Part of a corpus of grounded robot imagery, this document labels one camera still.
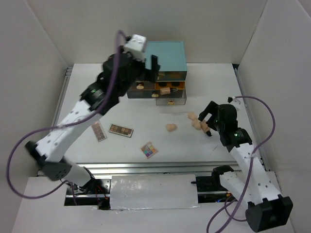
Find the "foundation bottle black pump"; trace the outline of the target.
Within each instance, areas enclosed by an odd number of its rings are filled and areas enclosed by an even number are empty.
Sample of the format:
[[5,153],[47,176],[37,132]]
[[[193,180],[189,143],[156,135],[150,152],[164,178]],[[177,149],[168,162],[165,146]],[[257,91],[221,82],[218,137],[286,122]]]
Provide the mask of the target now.
[[170,95],[172,93],[177,93],[177,92],[179,92],[178,88],[165,87],[165,88],[160,89],[160,95],[161,96]]

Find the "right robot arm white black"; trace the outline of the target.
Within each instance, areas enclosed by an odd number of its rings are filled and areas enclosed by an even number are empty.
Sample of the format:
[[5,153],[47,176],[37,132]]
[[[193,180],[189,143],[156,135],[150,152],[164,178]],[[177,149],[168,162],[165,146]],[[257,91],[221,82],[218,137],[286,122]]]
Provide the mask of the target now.
[[240,206],[245,210],[246,222],[256,233],[286,225],[293,202],[290,197],[284,197],[268,177],[256,155],[258,147],[253,145],[248,132],[238,126],[235,106],[211,101],[199,114],[198,120],[203,123],[208,114],[211,117],[206,122],[207,126],[218,132],[221,144],[246,176],[243,182],[229,166],[214,169],[212,186],[217,190],[227,189],[237,200],[235,209],[218,231],[226,228]]

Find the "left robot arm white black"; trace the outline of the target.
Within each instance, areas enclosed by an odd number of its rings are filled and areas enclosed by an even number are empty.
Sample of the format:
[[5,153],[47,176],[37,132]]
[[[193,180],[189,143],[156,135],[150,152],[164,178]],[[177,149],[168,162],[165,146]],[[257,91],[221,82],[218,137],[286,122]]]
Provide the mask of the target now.
[[59,125],[37,142],[29,141],[25,149],[35,159],[40,170],[51,181],[64,180],[73,183],[83,193],[91,193],[100,184],[85,167],[65,157],[69,147],[112,107],[117,105],[135,81],[155,81],[160,69],[158,57],[151,55],[151,68],[134,58],[130,52],[119,54],[117,75],[113,88],[109,89],[116,55],[104,63],[97,80],[80,95],[70,113]]

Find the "pink eyeshadow palette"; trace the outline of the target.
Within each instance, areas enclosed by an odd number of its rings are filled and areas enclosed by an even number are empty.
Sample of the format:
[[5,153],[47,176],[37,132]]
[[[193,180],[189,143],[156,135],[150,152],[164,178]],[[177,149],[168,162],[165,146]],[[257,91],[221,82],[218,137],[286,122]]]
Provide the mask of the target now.
[[96,121],[94,124],[92,124],[91,128],[98,142],[101,142],[107,139],[100,121]]

